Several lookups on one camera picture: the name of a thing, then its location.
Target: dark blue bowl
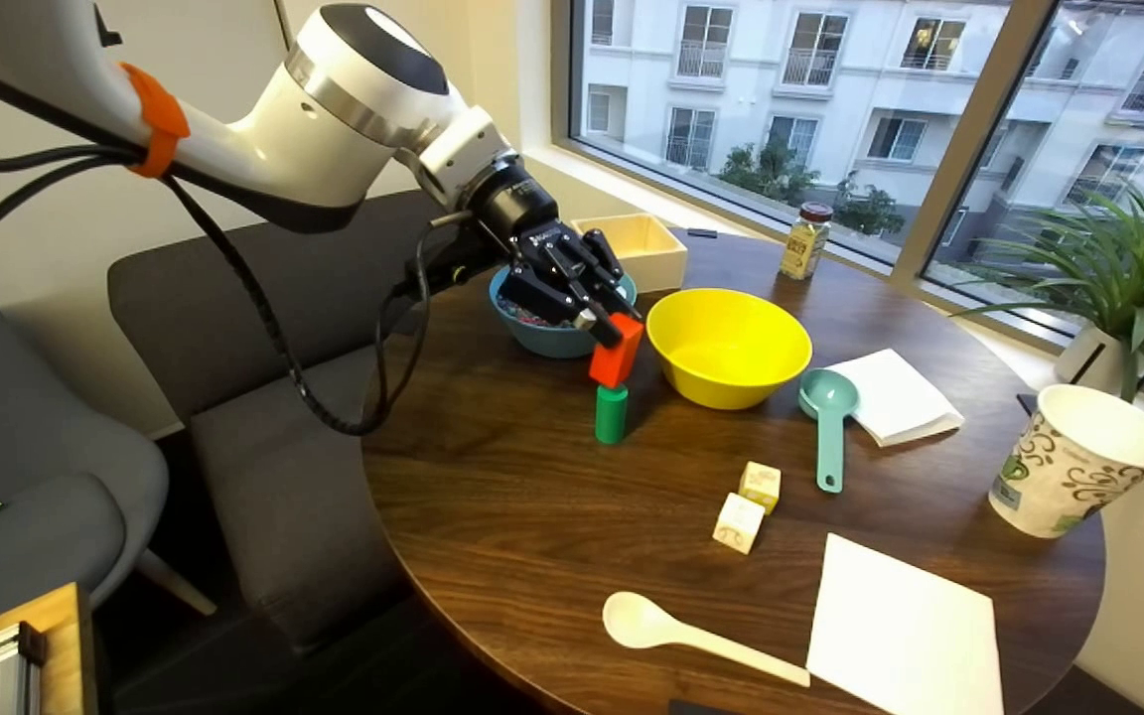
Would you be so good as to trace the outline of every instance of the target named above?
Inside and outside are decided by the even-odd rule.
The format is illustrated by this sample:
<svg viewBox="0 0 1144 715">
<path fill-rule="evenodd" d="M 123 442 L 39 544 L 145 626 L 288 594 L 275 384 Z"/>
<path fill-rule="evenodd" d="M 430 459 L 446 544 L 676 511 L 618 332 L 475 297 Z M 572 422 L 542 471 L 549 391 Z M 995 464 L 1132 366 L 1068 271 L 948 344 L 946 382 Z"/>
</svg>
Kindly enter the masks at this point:
<svg viewBox="0 0 1144 715">
<path fill-rule="evenodd" d="M 553 361 L 572 361 L 572 358 L 586 358 L 595 350 L 595 339 L 578 332 L 572 320 L 542 320 L 521 304 L 513 304 L 503 293 L 501 293 L 501 280 L 508 279 L 508 267 L 501 267 L 493 279 L 487 279 L 487 301 L 497 309 L 497 319 L 503 320 L 503 329 L 528 350 L 528 352 L 540 352 L 540 358 L 553 358 Z M 634 301 L 634 280 L 632 279 L 618 279 L 618 290 L 626 301 Z"/>
</svg>

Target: white cup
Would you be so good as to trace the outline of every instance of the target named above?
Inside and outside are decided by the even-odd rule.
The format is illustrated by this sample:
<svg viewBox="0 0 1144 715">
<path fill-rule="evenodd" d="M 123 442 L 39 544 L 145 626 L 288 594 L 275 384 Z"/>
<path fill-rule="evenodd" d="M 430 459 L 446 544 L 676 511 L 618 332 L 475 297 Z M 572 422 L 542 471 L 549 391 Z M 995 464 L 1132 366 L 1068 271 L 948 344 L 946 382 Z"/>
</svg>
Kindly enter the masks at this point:
<svg viewBox="0 0 1144 715">
<path fill-rule="evenodd" d="M 1018 531 L 1055 541 L 1136 482 L 1144 482 L 1144 409 L 1087 384 L 1044 384 L 987 504 Z"/>
</svg>

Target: yellow bowl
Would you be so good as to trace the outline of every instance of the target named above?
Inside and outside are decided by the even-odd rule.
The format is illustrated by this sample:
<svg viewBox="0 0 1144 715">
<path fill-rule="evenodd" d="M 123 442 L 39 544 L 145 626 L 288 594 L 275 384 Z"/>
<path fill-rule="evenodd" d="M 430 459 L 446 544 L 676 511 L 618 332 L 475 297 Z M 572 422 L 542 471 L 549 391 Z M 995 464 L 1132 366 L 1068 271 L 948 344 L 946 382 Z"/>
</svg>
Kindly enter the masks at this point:
<svg viewBox="0 0 1144 715">
<path fill-rule="evenodd" d="M 742 290 L 680 290 L 652 304 L 663 377 L 696 403 L 752 409 L 810 366 L 810 329 Z"/>
</svg>

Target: white paper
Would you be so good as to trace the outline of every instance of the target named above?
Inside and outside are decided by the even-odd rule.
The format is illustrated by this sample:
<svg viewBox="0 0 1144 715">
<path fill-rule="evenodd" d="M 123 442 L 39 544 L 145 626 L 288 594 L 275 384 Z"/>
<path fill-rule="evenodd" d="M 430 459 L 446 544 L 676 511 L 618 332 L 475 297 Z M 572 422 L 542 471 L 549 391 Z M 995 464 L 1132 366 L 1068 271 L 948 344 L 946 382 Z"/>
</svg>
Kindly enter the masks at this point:
<svg viewBox="0 0 1144 715">
<path fill-rule="evenodd" d="M 897 715 L 1002 715 L 994 599 L 824 534 L 810 674 Z"/>
<path fill-rule="evenodd" d="M 830 368 L 844 373 L 858 384 L 855 422 L 880 447 L 966 425 L 954 402 L 892 350 L 839 361 Z"/>
</svg>

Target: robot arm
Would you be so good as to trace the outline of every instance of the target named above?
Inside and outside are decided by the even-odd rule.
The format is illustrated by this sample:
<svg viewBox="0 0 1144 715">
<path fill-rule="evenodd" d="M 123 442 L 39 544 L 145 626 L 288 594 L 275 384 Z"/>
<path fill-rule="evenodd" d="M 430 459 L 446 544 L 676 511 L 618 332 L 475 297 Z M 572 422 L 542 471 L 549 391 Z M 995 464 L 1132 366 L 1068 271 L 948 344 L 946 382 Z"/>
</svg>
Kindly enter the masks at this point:
<svg viewBox="0 0 1144 715">
<path fill-rule="evenodd" d="M 90 0 L 0 0 L 0 100 L 94 144 L 145 148 L 152 128 L 129 88 L 140 71 L 112 64 L 101 34 Z M 618 339 L 606 312 L 632 312 L 617 293 L 610 245 L 561 223 L 487 109 L 467 108 L 381 7 L 317 7 L 251 116 L 218 121 L 189 103 L 180 109 L 188 139 L 172 174 L 279 226 L 349 223 L 377 170 L 395 158 L 446 211 L 472 213 L 493 258 L 515 267 L 503 287 L 513 301 L 549 320 L 578 319 L 602 344 Z"/>
</svg>

